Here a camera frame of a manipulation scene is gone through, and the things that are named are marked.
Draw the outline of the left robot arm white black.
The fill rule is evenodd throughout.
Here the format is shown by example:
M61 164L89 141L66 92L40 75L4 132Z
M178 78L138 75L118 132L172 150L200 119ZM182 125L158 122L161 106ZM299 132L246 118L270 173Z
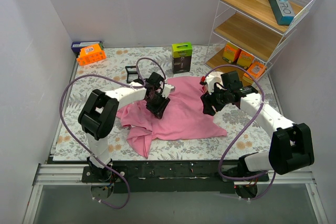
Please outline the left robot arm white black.
M89 144L90 157L87 161L90 172L98 181L106 182L112 177L107 136L112 131L117 111L144 100L147 110L161 119L170 102L169 95L174 90L173 85L166 84L160 74L153 72L144 80L135 79L128 87L106 92L95 89L91 92L79 114L78 122Z

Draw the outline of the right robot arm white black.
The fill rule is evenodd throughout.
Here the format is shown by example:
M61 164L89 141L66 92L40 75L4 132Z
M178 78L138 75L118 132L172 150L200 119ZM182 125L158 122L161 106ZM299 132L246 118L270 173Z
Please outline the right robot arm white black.
M236 167L225 172L221 159L218 165L221 177L248 181L269 170L283 175L314 163L310 128L285 118L267 104L262 88L244 86L236 71L221 75L207 73L200 84L205 88L201 96L204 114L213 116L224 106L235 105L252 117L249 125L257 122L271 138L269 151L241 156Z

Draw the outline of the pink garment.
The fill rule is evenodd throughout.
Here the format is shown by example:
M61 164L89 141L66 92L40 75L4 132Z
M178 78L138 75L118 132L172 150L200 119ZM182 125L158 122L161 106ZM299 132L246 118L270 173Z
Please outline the pink garment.
M127 142L136 153L148 158L155 139L176 141L227 136L227 131L216 125L212 116L203 113L204 92L199 81L200 77L192 76L167 79L175 91L169 95L170 102L161 119L146 108L144 100L117 112L121 126L131 128Z

